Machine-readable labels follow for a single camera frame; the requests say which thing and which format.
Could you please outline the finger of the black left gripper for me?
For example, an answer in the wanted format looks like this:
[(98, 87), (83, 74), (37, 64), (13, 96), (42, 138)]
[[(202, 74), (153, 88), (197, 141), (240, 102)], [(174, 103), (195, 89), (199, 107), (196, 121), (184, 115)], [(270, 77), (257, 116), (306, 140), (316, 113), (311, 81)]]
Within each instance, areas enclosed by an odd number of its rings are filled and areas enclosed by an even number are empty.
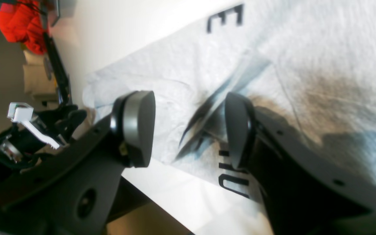
[(73, 143), (72, 134), (87, 118), (87, 111), (77, 105), (61, 105), (53, 110), (37, 111), (34, 114), (43, 124), (43, 134), (61, 143)]

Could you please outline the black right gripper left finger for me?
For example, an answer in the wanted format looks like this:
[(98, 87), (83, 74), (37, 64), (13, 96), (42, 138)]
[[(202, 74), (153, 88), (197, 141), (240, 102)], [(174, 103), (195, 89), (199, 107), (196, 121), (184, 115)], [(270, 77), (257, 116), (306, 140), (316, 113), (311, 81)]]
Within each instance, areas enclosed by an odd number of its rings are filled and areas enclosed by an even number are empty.
[(150, 163), (155, 112), (153, 91), (123, 95), (58, 156), (0, 183), (0, 234), (101, 234), (124, 169)]

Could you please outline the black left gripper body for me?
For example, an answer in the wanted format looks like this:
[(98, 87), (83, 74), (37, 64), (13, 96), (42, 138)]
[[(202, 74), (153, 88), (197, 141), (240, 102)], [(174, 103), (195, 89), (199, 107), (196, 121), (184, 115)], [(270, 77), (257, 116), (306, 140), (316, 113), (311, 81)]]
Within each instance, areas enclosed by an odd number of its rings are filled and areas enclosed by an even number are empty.
[(0, 182), (56, 155), (62, 148), (41, 142), (28, 129), (12, 126), (0, 133)]

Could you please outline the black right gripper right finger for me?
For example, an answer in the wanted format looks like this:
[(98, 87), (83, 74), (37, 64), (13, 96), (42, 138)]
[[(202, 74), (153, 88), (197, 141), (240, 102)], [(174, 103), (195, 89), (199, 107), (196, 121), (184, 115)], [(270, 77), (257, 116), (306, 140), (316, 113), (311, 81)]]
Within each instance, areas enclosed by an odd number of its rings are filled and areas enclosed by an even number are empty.
[(225, 98), (233, 168), (259, 183), (275, 235), (376, 235), (376, 186), (317, 156), (252, 102)]

